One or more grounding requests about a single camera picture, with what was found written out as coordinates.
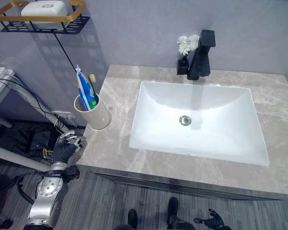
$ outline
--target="sink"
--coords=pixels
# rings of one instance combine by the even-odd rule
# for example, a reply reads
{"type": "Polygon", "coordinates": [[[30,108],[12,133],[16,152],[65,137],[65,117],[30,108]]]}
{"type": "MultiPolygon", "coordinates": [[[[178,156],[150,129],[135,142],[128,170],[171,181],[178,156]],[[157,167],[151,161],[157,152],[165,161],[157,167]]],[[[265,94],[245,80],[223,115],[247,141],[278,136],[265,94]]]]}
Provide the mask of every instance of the sink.
{"type": "Polygon", "coordinates": [[[143,81],[129,147],[269,165],[248,88],[143,81]]]}

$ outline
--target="hand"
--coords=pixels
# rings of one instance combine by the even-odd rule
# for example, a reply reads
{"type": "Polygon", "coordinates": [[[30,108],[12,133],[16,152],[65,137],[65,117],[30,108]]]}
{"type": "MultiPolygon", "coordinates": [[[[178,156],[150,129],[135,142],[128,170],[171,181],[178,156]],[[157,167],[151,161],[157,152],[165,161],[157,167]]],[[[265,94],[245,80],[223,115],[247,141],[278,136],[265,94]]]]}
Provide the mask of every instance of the hand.
{"type": "Polygon", "coordinates": [[[68,159],[76,152],[78,146],[82,142],[81,136],[75,136],[74,131],[62,134],[54,147],[52,154],[53,162],[68,162],[68,159]]]}

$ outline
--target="white flower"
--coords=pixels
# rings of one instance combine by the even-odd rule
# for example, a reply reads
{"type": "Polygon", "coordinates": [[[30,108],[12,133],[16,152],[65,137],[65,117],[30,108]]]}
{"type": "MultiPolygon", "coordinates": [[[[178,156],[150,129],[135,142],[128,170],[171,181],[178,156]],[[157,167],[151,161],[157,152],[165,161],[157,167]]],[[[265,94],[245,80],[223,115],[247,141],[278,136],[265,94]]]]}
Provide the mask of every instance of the white flower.
{"type": "Polygon", "coordinates": [[[198,41],[200,40],[199,35],[192,35],[189,37],[189,48],[191,51],[195,50],[198,47],[198,41]]]}
{"type": "Polygon", "coordinates": [[[180,43],[179,47],[178,47],[178,51],[180,54],[182,55],[187,55],[190,51],[190,48],[189,48],[189,44],[187,43],[180,43]]]}
{"type": "Polygon", "coordinates": [[[189,43],[189,39],[187,36],[180,36],[177,40],[177,43],[187,45],[189,43]]]}

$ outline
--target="blue toothpaste tube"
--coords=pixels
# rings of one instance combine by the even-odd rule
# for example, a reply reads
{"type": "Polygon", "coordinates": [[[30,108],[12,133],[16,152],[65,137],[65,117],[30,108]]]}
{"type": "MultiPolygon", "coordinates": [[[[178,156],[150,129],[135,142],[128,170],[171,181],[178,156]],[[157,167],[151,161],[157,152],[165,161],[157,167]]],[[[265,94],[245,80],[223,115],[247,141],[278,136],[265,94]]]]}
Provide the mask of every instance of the blue toothpaste tube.
{"type": "Polygon", "coordinates": [[[92,86],[86,76],[82,73],[82,70],[77,65],[77,82],[80,97],[82,99],[83,104],[87,110],[94,109],[97,105],[95,95],[92,89],[92,86]]]}

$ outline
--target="trouser leg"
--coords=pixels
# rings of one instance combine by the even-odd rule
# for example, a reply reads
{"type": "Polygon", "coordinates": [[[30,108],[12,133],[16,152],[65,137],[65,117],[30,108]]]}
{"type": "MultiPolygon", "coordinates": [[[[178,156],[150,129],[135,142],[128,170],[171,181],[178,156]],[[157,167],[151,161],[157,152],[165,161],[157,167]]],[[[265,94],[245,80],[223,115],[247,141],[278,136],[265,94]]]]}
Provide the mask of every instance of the trouser leg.
{"type": "Polygon", "coordinates": [[[117,226],[114,230],[133,230],[133,228],[128,224],[122,224],[117,226]]]}
{"type": "Polygon", "coordinates": [[[191,223],[186,222],[175,215],[170,217],[170,222],[167,229],[196,230],[191,223]]]}

